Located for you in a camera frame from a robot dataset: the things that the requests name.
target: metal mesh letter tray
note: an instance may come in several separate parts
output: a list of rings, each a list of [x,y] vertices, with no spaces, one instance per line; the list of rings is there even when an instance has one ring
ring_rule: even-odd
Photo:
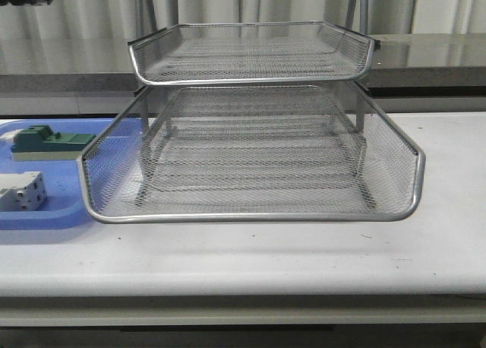
[[[324,22],[176,25],[132,42],[152,86],[78,160],[88,211],[105,223],[407,217],[424,154],[343,81],[366,73],[373,45]]]

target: green plastic block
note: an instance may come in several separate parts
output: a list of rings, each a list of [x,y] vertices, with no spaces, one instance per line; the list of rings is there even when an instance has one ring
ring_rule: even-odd
[[[11,151],[14,160],[73,160],[95,137],[33,125],[15,135]]]

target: mesh side panel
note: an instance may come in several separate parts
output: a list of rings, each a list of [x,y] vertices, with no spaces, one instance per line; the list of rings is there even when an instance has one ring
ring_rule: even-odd
[[[416,151],[364,98],[356,97],[363,132],[341,101],[326,86],[182,89],[149,131],[125,124],[140,119],[121,118],[86,154],[91,207],[106,217],[161,220],[403,212]]]
[[[371,40],[322,24],[181,26],[132,45],[139,75],[151,84],[300,78],[355,78]]]

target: gray countertop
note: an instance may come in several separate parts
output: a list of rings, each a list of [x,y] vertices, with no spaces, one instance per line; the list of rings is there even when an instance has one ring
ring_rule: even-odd
[[[486,85],[486,34],[393,34],[381,41],[368,87]],[[130,91],[125,39],[0,41],[0,92]]]

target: white curtain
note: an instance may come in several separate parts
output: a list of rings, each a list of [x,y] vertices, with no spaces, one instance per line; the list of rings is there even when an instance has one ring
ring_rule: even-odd
[[[177,0],[180,23],[326,20],[343,25],[348,0]],[[173,22],[154,0],[158,27]],[[54,0],[0,7],[0,40],[135,37],[134,0]],[[358,29],[359,5],[354,29]],[[370,0],[370,33],[483,33],[486,0]]]

